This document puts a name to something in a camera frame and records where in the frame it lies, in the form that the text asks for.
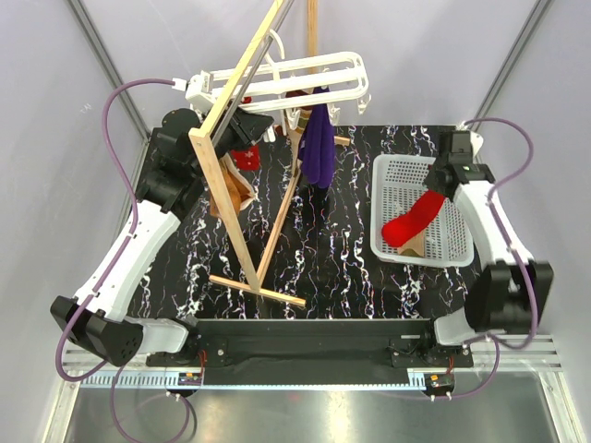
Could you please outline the red sock with cream cuff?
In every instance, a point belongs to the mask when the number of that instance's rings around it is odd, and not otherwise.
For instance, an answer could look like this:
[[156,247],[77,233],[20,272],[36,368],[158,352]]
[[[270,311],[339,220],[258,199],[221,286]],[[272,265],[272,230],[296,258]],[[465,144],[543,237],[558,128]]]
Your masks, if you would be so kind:
[[257,171],[260,168],[258,144],[252,145],[243,150],[232,150],[231,155],[238,170]]

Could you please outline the orange sock with cream cuff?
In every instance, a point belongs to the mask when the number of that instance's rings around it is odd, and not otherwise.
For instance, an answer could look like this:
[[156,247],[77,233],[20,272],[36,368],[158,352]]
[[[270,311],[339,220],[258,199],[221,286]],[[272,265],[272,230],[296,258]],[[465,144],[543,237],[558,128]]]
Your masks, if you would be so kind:
[[229,154],[219,160],[219,165],[232,207],[235,214],[238,215],[254,201],[256,197],[255,191],[248,180],[236,168]]

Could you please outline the purple sock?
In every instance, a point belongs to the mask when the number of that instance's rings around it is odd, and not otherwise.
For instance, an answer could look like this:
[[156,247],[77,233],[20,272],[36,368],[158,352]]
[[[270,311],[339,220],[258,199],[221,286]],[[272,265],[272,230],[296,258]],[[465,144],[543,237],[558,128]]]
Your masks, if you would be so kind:
[[328,105],[315,104],[298,146],[302,173],[312,185],[326,189],[332,183],[335,158],[334,128]]

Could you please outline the white plastic clip hanger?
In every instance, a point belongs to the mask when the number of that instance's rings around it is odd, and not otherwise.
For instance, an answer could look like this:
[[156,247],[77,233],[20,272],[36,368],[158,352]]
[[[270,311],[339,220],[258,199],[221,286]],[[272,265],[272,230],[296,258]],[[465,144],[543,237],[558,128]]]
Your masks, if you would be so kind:
[[[237,108],[273,117],[273,125],[262,138],[274,139],[273,127],[289,127],[285,111],[315,104],[328,105],[331,123],[338,122],[341,102],[355,102],[362,114],[370,101],[368,73],[360,54],[351,51],[286,59],[283,43],[272,30],[273,40],[262,64],[247,87]],[[235,68],[202,70],[212,73],[211,92],[216,101]],[[292,90],[305,90],[307,96],[286,98]]]

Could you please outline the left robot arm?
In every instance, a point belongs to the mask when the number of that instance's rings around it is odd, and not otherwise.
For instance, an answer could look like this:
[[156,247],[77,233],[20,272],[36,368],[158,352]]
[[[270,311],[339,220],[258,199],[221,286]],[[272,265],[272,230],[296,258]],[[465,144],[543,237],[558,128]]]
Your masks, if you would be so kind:
[[180,108],[153,130],[155,160],[139,182],[137,207],[126,227],[77,292],[57,296],[50,307],[65,340],[111,365],[126,365],[142,353],[167,353],[179,365],[199,356],[186,322],[127,314],[147,267],[204,192],[204,174],[188,136],[199,126],[197,112]]

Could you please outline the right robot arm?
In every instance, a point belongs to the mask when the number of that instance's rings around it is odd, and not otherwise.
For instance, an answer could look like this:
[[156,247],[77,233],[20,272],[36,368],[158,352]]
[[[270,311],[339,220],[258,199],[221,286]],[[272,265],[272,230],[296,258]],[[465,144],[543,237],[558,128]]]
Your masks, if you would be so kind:
[[475,159],[481,143],[469,130],[443,132],[439,152],[424,183],[451,201],[463,216],[478,254],[481,271],[468,289],[461,309],[432,323],[433,334],[419,343],[428,365],[441,365],[454,345],[494,338],[498,333],[523,334],[532,341],[554,272],[537,261],[514,231],[498,197],[500,181]]

